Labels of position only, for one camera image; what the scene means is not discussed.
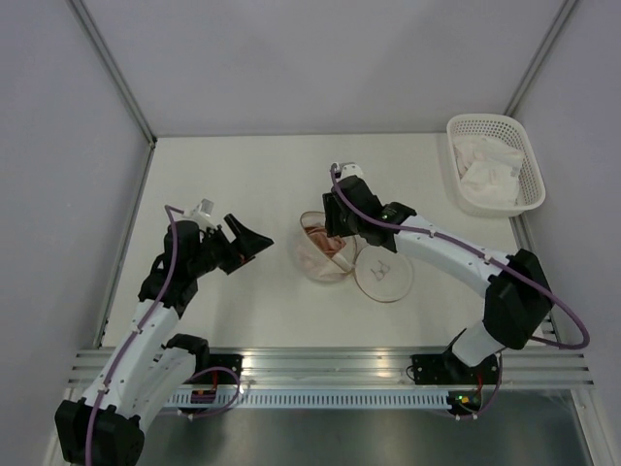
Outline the pink lace bra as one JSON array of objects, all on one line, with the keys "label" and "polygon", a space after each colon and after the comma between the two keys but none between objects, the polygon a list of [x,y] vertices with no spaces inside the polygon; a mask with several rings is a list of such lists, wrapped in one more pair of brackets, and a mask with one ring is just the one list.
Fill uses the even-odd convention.
[{"label": "pink lace bra", "polygon": [[327,257],[332,258],[346,246],[346,241],[339,237],[329,237],[322,225],[311,225],[304,228],[311,242]]}]

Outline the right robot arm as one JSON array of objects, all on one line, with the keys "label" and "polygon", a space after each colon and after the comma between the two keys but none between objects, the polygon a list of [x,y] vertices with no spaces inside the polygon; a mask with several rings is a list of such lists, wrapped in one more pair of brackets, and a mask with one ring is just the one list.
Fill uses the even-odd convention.
[{"label": "right robot arm", "polygon": [[381,203],[357,176],[338,181],[322,202],[329,235],[359,236],[372,247],[422,260],[483,298],[482,319],[445,352],[442,369],[454,383],[467,382],[493,353],[523,349],[552,309],[548,280],[528,250],[510,254],[452,237],[411,207]]}]

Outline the white mesh laundry bag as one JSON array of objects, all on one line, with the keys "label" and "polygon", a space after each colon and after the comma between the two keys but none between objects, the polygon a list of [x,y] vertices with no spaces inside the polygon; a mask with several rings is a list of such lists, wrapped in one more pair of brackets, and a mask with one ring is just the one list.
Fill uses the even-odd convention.
[{"label": "white mesh laundry bag", "polygon": [[325,215],[307,211],[300,215],[299,232],[292,237],[292,255],[298,269],[317,283],[355,281],[367,297],[379,303],[404,299],[414,282],[414,269],[404,255],[376,248],[356,236],[343,238],[346,246],[334,257],[324,255],[306,235],[311,225],[325,227]]}]

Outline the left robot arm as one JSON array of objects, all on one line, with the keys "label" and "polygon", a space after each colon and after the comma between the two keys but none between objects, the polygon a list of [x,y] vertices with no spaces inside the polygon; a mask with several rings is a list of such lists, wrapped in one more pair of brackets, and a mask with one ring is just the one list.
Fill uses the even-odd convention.
[{"label": "left robot arm", "polygon": [[216,269],[230,275],[274,243],[233,215],[224,221],[232,239],[204,213],[169,220],[163,250],[141,285],[128,331],[82,397],[62,401],[54,414],[66,462],[136,464],[147,431],[171,395],[183,383],[210,377],[208,341],[174,329],[200,278]]}]

